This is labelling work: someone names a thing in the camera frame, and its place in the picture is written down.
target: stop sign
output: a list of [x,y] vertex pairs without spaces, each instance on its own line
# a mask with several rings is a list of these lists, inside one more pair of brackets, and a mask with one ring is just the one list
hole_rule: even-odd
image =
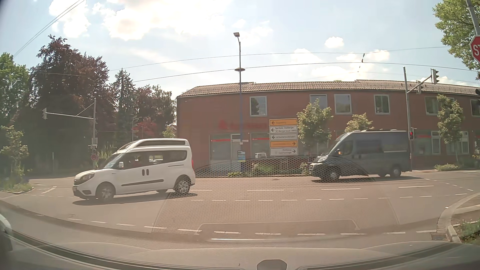
[[474,36],[470,42],[470,48],[472,50],[472,56],[480,63],[480,36]]

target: sky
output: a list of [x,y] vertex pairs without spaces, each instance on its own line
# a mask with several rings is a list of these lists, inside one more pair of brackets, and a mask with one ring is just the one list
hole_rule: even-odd
[[[403,66],[409,81],[419,80],[433,66],[466,69],[441,43],[432,11],[439,1],[85,0],[14,60],[37,65],[38,50],[53,34],[102,56],[110,81],[125,68],[137,86],[160,85],[176,97],[195,86],[239,81],[233,70],[239,32],[243,82],[403,81]],[[16,53],[75,2],[1,1],[0,52]],[[475,72],[450,68],[436,68],[440,83],[480,86]]]

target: yellow direction sign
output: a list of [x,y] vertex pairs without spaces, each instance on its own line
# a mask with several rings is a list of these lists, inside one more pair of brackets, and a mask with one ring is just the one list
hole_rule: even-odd
[[279,126],[279,125],[297,125],[297,118],[270,119],[270,126]]
[[295,141],[270,141],[270,147],[297,147],[298,140]]

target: street lamp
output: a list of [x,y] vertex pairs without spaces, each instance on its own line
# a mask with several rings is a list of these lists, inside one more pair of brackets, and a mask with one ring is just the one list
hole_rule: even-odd
[[239,67],[235,69],[239,73],[239,87],[240,87],[240,151],[243,151],[243,138],[242,138],[242,131],[243,131],[243,119],[242,119],[242,99],[241,99],[241,72],[245,71],[244,68],[241,67],[241,46],[240,46],[240,33],[235,32],[233,35],[237,38],[239,42]]

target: red brick building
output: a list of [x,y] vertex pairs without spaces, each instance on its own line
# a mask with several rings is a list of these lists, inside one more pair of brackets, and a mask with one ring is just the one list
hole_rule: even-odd
[[[464,137],[458,144],[463,159],[477,153],[480,138],[480,101],[475,87],[425,83],[422,92],[409,94],[414,169],[455,162],[455,152],[438,136],[438,103],[441,93],[462,106]],[[242,83],[242,146],[240,138],[239,84],[197,86],[177,97],[178,137],[192,146],[195,168],[237,160],[237,150],[248,159],[255,153],[269,155],[269,119],[296,118],[309,102],[319,99],[322,108],[330,107],[332,139],[343,133],[352,114],[367,113],[375,129],[407,130],[405,84],[401,81],[356,80],[354,82]],[[308,149],[299,143],[299,154]],[[327,146],[317,145],[310,153],[321,153]]]

